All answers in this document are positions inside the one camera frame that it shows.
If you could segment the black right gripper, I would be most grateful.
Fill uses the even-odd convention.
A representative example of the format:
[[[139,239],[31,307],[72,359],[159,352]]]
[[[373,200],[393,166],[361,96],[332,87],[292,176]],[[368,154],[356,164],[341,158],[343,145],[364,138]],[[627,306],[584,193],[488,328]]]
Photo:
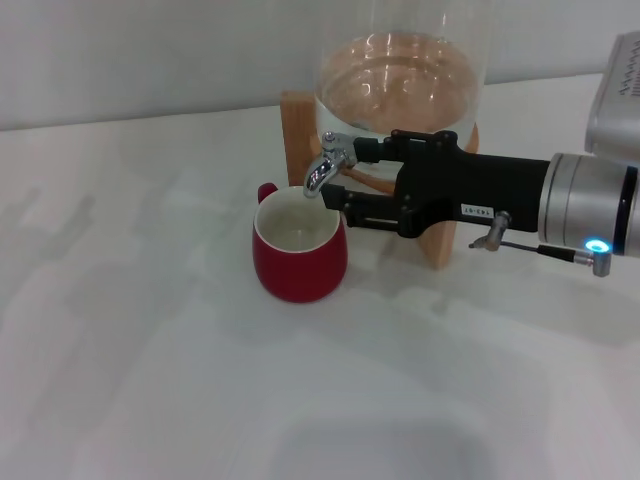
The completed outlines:
[[[358,163],[402,162],[394,199],[327,184],[322,199],[329,210],[343,214],[349,228],[398,231],[419,236],[446,221],[488,225],[489,218],[465,213],[477,206],[507,212],[513,230],[534,233],[542,187],[549,163],[545,160],[466,152],[451,131],[418,134],[394,130],[382,140],[356,137]]]

